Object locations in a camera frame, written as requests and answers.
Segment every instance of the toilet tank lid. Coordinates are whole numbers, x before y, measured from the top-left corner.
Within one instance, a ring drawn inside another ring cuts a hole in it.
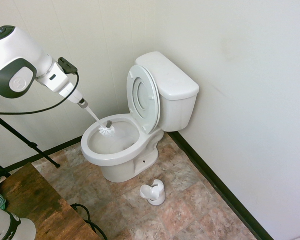
[[[199,93],[199,85],[158,51],[138,57],[135,64],[149,71],[159,94],[167,100],[188,99]]]

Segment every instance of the wooden table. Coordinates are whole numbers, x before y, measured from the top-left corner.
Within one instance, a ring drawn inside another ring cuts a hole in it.
[[[7,211],[34,222],[36,240],[100,240],[30,163],[0,184],[0,194]]]

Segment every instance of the white bristles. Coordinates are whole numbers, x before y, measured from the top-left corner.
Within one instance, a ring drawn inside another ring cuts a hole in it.
[[[105,136],[106,138],[112,137],[116,132],[114,126],[111,126],[109,128],[100,126],[99,131],[100,131],[100,134],[102,136]]]

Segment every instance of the toilet lid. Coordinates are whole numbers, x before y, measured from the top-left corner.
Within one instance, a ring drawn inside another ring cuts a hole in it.
[[[133,66],[127,79],[127,96],[130,113],[143,131],[149,134],[160,120],[160,98],[155,80],[142,66]]]

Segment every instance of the white wall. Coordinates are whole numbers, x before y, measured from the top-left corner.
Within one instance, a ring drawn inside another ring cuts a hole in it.
[[[137,57],[154,50],[155,10],[153,0],[0,0],[0,27],[17,26],[54,59],[74,64],[79,91],[104,118],[128,112],[127,75]],[[21,98],[0,97],[0,112],[39,110],[61,99],[35,82]],[[94,123],[68,101],[45,113],[2,118],[43,151],[82,136]],[[36,154],[0,126],[3,167]]]
[[[160,0],[158,50],[200,85],[181,135],[275,240],[300,237],[300,0]]]

